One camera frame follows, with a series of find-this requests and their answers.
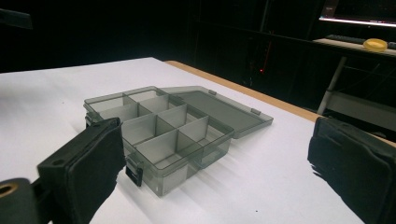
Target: black wall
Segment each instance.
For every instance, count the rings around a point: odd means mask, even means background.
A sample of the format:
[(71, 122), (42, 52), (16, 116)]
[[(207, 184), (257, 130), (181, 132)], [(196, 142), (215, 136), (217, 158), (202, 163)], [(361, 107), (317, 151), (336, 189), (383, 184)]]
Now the black wall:
[(33, 30), (0, 24), (0, 72), (141, 57), (187, 62), (192, 1), (0, 3), (31, 14)]

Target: box compartment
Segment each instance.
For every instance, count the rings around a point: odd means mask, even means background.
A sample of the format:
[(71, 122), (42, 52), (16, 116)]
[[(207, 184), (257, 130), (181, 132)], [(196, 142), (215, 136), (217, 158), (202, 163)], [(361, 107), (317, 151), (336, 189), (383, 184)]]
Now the box compartment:
[(227, 154), (232, 138), (273, 120), (202, 87), (146, 87), (88, 99), (84, 107), (87, 125), (120, 118), (126, 174), (158, 196)]

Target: dark background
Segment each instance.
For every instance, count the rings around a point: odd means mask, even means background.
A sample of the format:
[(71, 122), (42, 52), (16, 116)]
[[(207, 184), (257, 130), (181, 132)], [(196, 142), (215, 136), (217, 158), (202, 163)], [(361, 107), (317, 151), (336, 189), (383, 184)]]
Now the dark background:
[[(29, 13), (34, 27), (27, 30), (0, 24), (0, 72), (154, 57), (179, 61), (316, 111), (340, 55), (274, 43), (239, 30), (304, 40), (347, 35), (396, 41), (395, 30), (319, 21), (323, 3), (324, 0), (0, 0), (0, 8)], [(206, 29), (208, 24), (234, 30), (214, 31)], [(379, 64), (375, 73), (367, 72)], [(389, 75), (394, 66), (350, 59), (350, 68), (345, 69), (336, 89), (396, 107), (396, 74)], [(327, 115), (340, 116), (332, 111), (327, 111)], [(368, 129), (393, 135), (375, 126)]]

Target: tape roll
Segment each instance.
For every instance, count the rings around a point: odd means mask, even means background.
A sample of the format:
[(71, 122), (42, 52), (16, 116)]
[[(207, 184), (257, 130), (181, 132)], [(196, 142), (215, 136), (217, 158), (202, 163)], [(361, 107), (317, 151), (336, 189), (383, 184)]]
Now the tape roll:
[(39, 223), (35, 194), (29, 180), (23, 178), (0, 182), (0, 223)]
[(382, 52), (388, 48), (388, 43), (381, 39), (371, 38), (364, 41), (363, 46), (370, 51)]

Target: white table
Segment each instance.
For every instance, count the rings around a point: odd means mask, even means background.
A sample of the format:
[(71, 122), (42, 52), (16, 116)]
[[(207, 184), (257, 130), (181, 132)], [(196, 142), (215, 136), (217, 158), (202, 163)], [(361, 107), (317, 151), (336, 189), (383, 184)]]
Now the white table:
[(313, 175), (314, 122), (152, 58), (0, 74), (0, 180), (36, 166), (85, 128), (85, 99), (147, 86), (200, 85), (274, 117), (229, 153), (158, 198), (121, 171), (92, 223), (361, 223)]

